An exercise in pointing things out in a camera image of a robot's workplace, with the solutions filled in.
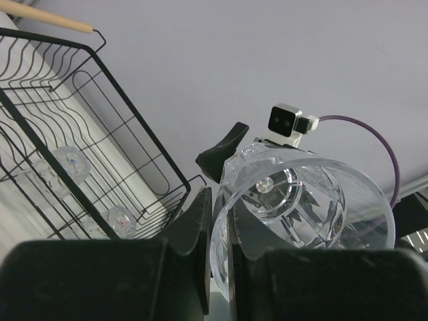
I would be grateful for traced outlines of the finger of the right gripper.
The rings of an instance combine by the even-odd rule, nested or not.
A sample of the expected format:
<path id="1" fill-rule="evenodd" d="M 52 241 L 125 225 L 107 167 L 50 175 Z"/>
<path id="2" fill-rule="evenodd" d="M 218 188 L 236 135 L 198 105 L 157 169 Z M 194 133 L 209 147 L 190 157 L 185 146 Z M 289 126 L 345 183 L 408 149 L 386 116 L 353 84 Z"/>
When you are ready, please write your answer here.
<path id="1" fill-rule="evenodd" d="M 220 142 L 197 156 L 195 162 L 206 177 L 220 183 L 225 161 L 235 154 L 248 131 L 248 125 L 237 122 Z"/>

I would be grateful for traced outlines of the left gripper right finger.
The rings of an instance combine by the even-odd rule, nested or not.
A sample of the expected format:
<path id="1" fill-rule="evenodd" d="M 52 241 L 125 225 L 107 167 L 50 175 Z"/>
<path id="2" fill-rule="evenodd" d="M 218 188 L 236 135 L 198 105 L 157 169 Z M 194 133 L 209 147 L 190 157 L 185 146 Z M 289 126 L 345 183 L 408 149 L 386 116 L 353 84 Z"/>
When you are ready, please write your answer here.
<path id="1" fill-rule="evenodd" d="M 426 320 L 409 250 L 298 249 L 237 202 L 227 214 L 232 320 Z"/>

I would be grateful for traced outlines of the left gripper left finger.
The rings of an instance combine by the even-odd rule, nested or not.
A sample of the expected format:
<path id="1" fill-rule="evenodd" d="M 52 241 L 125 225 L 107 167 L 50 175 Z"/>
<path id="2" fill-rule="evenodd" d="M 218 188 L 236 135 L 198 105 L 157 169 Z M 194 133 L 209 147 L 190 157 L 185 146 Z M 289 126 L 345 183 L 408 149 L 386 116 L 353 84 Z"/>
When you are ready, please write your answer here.
<path id="1" fill-rule="evenodd" d="M 1 264 L 2 320 L 202 320 L 212 191 L 150 239 L 28 241 Z"/>

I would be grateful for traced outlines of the black wire dish rack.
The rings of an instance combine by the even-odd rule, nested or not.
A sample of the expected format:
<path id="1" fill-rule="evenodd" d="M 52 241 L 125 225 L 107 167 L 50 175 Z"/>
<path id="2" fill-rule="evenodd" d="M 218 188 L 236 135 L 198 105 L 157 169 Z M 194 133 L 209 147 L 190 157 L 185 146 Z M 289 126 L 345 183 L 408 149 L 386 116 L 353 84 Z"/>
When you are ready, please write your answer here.
<path id="1" fill-rule="evenodd" d="M 204 178 L 187 178 L 155 136 L 97 49 L 18 28 L 1 14 L 1 250 L 30 239 L 93 239 L 92 218 L 117 205 L 132 212 L 136 235 L 150 238 L 179 216 Z M 75 184 L 52 152 L 80 149 L 90 176 Z M 70 190 L 44 195 L 25 175 L 46 160 Z"/>

